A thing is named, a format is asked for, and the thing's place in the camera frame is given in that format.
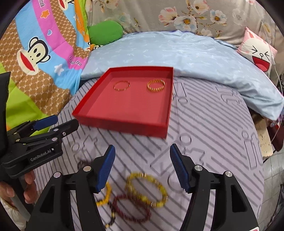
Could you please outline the person's left hand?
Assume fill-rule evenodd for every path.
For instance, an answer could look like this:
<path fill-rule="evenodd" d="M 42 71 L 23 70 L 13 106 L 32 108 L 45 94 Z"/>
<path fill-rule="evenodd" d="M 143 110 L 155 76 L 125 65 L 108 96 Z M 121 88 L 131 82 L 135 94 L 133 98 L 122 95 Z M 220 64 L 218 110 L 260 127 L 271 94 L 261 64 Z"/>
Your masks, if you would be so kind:
<path fill-rule="evenodd" d="M 29 173 L 26 173 L 24 176 L 24 180 L 26 181 L 27 184 L 24 191 L 24 198 L 27 204 L 32 204 L 36 202 L 36 199 L 38 197 L 35 178 L 36 177 L 33 170 L 30 171 Z M 11 198 L 14 196 L 15 192 L 13 188 L 6 182 L 1 181 L 1 198 L 6 202 L 10 203 L 11 205 L 13 205 Z"/>

